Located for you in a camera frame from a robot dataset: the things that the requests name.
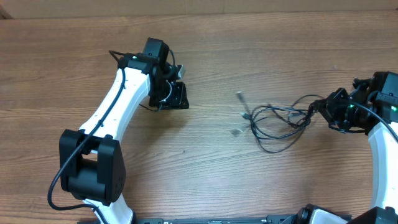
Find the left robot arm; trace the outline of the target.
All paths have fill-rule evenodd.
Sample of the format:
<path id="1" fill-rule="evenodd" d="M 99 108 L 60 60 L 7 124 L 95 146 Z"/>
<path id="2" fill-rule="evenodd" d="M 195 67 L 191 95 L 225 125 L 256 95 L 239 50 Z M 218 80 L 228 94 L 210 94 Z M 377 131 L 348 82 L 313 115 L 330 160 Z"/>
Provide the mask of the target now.
<path id="1" fill-rule="evenodd" d="M 182 82 L 183 65 L 168 62 L 174 53 L 160 39 L 148 38 L 141 53 L 110 51 L 117 62 L 114 83 L 91 118 L 79 130 L 64 130 L 59 140 L 60 168 L 50 184 L 47 201 L 55 185 L 71 193 L 80 204 L 65 210 L 90 208 L 97 223 L 135 223 L 123 188 L 126 167 L 121 150 L 124 132 L 145 98 L 147 110 L 184 110 L 189 107 Z"/>

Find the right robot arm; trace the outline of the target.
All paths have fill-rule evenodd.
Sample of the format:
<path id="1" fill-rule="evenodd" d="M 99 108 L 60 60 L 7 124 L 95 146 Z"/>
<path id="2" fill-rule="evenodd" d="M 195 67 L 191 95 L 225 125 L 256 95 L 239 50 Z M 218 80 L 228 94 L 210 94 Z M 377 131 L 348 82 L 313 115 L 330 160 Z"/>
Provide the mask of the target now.
<path id="1" fill-rule="evenodd" d="M 331 129 L 364 133 L 372 151 L 373 195 L 370 209 L 352 223 L 397 224 L 397 74 L 375 72 L 354 79 L 354 90 L 339 88 L 315 100 L 309 113 L 319 112 Z"/>

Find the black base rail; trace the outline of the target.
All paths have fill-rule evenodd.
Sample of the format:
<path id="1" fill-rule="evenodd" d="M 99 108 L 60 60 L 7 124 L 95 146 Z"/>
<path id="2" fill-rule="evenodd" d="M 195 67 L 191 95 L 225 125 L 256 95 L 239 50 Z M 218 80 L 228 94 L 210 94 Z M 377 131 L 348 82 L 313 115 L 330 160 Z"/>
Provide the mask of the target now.
<path id="1" fill-rule="evenodd" d="M 280 224 L 288 219 L 295 223 L 296 215 L 268 215 L 262 218 L 174 219 L 133 218 L 132 224 Z"/>

